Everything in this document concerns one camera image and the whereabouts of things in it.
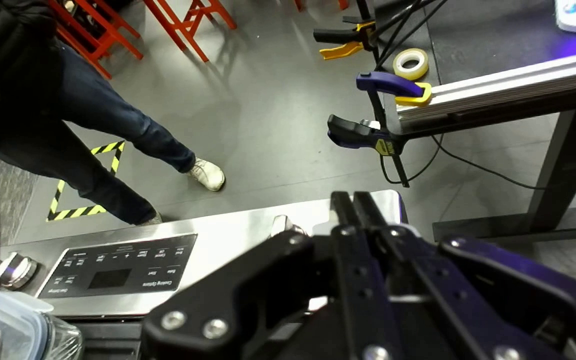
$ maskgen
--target screw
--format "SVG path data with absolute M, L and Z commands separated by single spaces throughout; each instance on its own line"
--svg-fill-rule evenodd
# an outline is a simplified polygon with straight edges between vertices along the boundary
M 509 346 L 497 346 L 493 351 L 494 360 L 522 360 L 519 351 Z
M 352 235 L 355 233 L 355 228 L 352 226 L 346 226 L 345 228 L 341 229 L 341 235 L 347 237 L 348 235 Z
M 297 245 L 301 244 L 302 241 L 304 241 L 304 237 L 302 235 L 294 235 L 290 238 L 290 240 L 288 240 L 288 243 L 290 243 L 290 245 Z
M 161 318 L 161 327 L 165 330 L 181 328 L 186 323 L 186 314 L 181 311 L 170 311 Z
M 462 246 L 463 244 L 466 244 L 466 239 L 462 237 L 457 237 L 450 242 L 450 245 L 454 246 L 455 248 L 459 248 L 459 246 Z
M 203 335 L 207 339 L 218 339 L 228 333 L 228 323 L 222 319 L 211 319 L 203 326 Z
M 391 355 L 379 345 L 368 345 L 363 351 L 363 360 L 391 360 Z

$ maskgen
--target yellow clamp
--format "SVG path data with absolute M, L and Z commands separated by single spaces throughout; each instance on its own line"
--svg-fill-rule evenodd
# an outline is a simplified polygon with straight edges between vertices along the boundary
M 423 89 L 423 95 L 421 97 L 395 96 L 395 104 L 409 107 L 422 107 L 428 104 L 430 96 L 433 95 L 432 86 L 427 82 L 415 82 L 415 84 Z
M 362 28 L 372 27 L 375 25 L 375 21 L 357 23 L 357 28 L 355 32 L 361 31 Z M 333 60 L 339 58 L 349 57 L 352 54 L 359 52 L 364 49 L 364 44 L 359 41 L 350 41 L 341 46 L 334 48 L 322 48 L 319 53 L 324 57 L 324 60 Z

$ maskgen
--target black touch panel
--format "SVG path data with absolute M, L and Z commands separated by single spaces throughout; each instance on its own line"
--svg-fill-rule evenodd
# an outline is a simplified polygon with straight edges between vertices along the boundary
M 176 290 L 196 234 L 68 250 L 39 298 Z

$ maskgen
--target clamp handle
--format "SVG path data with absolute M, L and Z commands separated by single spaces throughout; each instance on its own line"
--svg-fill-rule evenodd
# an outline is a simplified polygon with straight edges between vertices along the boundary
M 401 76 L 388 72 L 370 71 L 357 75 L 357 89 L 366 92 L 384 92 L 394 96 L 421 98 L 424 89 Z

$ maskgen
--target gray floor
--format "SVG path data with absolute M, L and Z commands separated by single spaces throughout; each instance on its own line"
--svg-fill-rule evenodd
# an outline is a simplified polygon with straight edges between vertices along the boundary
M 170 2 L 179 13 L 187 1 Z M 199 157 L 226 173 L 223 191 L 211 193 L 162 161 L 126 144 L 117 176 L 150 200 L 168 220 L 327 198 L 332 191 L 400 191 L 410 223 L 432 236 L 436 221 L 524 212 L 532 191 L 440 153 L 409 189 L 383 178 L 377 153 L 335 146 L 326 136 L 334 113 L 358 121 L 372 114 L 368 97 L 355 89 L 372 56 L 324 62 L 315 27 L 342 28 L 334 0 L 311 0 L 298 13 L 290 0 L 224 0 L 237 30 L 202 24 L 199 45 L 212 60 L 181 52 L 140 2 L 125 11 L 142 34 L 137 61 L 115 48 L 107 68 L 112 86 L 133 105 L 166 126 Z M 344 12 L 354 14 L 355 9 Z M 530 118 L 446 135 L 446 148 L 521 182 L 534 183 L 556 121 Z M 90 148 L 116 137 L 75 128 Z M 430 158 L 430 139 L 409 142 L 404 164 L 413 174 Z M 100 159 L 110 166 L 109 159 Z M 16 242 L 30 242 L 128 226 L 110 214 L 46 222 L 57 180 L 40 178 Z M 86 206 L 66 189 L 58 210 Z M 576 276 L 576 240 L 520 249 Z

